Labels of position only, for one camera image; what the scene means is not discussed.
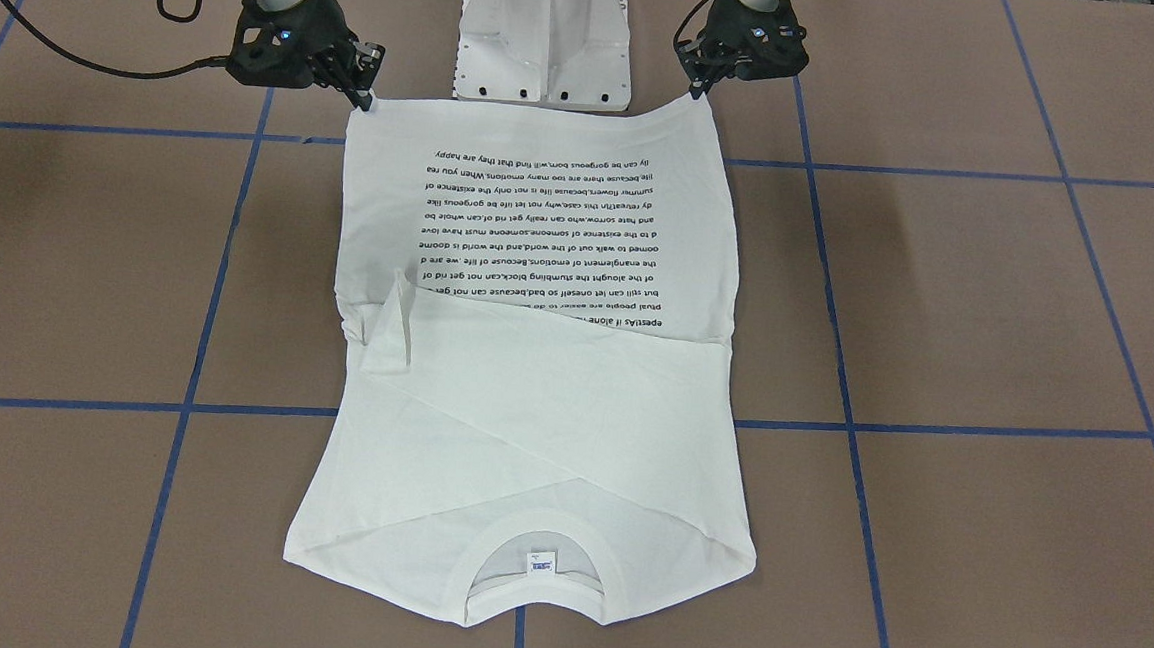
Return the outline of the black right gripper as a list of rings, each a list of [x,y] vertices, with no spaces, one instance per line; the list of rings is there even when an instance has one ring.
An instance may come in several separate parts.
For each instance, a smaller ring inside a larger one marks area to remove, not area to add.
[[[385,48],[358,40],[337,0],[304,0],[280,12],[258,0],[241,6],[226,61],[232,78],[248,86],[331,86],[355,110],[370,110]]]

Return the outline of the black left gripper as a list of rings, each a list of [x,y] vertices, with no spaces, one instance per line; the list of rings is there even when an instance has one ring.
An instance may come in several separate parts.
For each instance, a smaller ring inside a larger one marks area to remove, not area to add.
[[[694,40],[683,40],[681,33],[689,20],[705,6],[706,24]],[[740,0],[700,0],[679,24],[673,50],[691,80],[690,96],[697,100],[720,80],[752,82],[797,76],[810,61],[804,40],[805,28],[790,2],[759,12]]]

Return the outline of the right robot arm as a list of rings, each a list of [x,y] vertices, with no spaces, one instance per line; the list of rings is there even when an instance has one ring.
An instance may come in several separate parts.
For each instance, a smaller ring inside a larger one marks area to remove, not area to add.
[[[383,47],[358,40],[337,0],[241,0],[225,68],[248,86],[330,86],[370,110]]]

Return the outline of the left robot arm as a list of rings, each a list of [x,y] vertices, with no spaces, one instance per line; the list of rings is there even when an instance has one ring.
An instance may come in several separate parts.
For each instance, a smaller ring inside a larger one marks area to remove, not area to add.
[[[672,40],[691,98],[720,80],[799,76],[810,59],[794,12],[792,0],[700,0]]]

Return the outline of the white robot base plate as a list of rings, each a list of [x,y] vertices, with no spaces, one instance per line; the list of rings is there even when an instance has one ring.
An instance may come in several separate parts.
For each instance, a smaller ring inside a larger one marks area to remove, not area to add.
[[[575,113],[631,101],[628,0],[463,0],[454,97]]]

